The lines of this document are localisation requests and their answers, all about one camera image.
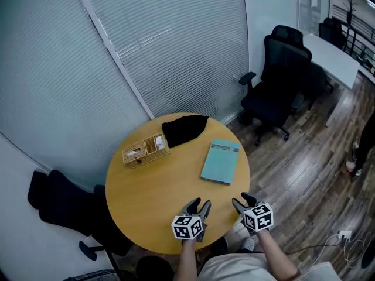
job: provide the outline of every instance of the white shirt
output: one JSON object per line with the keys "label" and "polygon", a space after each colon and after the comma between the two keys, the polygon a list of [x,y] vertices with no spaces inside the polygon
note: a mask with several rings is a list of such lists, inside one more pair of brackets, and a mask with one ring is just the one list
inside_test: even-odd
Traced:
{"label": "white shirt", "polygon": [[[267,268],[264,254],[226,254],[213,257],[204,265],[198,281],[277,281]],[[329,262],[302,273],[295,281],[340,281]]]}

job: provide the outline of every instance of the woven box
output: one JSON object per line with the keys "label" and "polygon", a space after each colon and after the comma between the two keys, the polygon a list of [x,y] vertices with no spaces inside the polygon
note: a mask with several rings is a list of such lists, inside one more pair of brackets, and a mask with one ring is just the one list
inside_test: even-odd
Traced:
{"label": "woven box", "polygon": [[138,167],[170,152],[164,134],[158,133],[122,150],[122,161],[129,167]]}

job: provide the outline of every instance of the white desk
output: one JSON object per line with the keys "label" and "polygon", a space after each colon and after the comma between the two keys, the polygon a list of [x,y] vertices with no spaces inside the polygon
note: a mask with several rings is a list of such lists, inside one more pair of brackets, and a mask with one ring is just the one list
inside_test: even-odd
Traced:
{"label": "white desk", "polygon": [[311,51],[312,62],[321,66],[327,75],[346,88],[326,123],[328,127],[343,105],[347,91],[353,88],[359,63],[344,51],[311,33],[304,36],[304,46]]}

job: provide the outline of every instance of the human arm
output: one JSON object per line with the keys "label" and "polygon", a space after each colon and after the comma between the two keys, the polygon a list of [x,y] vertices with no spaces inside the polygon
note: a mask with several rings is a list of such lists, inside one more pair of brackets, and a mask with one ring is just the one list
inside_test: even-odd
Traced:
{"label": "human arm", "polygon": [[266,229],[257,233],[270,271],[278,281],[292,281],[300,275],[298,268],[284,254]]}
{"label": "human arm", "polygon": [[196,281],[197,264],[194,250],[195,239],[184,241],[175,281]]}

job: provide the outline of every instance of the black railing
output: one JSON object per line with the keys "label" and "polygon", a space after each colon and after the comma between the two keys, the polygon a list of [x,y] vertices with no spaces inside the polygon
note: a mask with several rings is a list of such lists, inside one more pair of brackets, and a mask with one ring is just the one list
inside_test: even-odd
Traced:
{"label": "black railing", "polygon": [[[339,19],[347,27],[347,22],[346,22],[347,11],[345,9],[338,7],[337,5],[334,5],[332,9],[332,15],[336,19]],[[360,36],[364,37],[369,42],[375,45],[375,30],[365,21],[359,19],[356,16],[353,16],[351,28],[353,30],[356,30]]]}
{"label": "black railing", "polygon": [[375,68],[375,52],[368,47],[368,44],[364,44],[363,41],[357,38],[357,35],[361,36],[371,44],[375,46],[375,31],[374,29],[357,17],[352,18],[352,24],[349,26],[346,22],[346,10],[334,5],[333,6],[333,17],[338,19],[342,25],[347,27],[347,31],[343,30],[347,42],[343,50],[357,60],[362,67],[368,71],[374,71]]}

